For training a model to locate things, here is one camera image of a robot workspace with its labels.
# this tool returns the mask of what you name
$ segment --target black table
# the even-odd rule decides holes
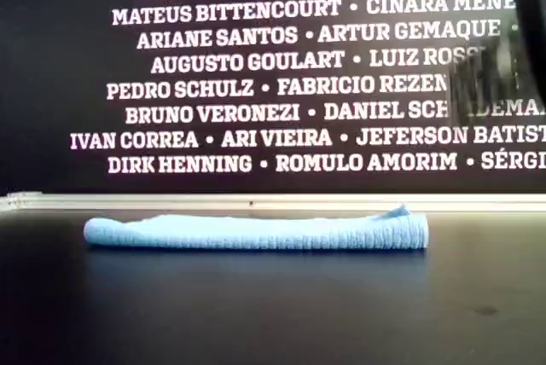
[[[0,215],[1,364],[546,363],[546,213],[430,214],[426,253],[89,250],[97,214],[143,217]]]

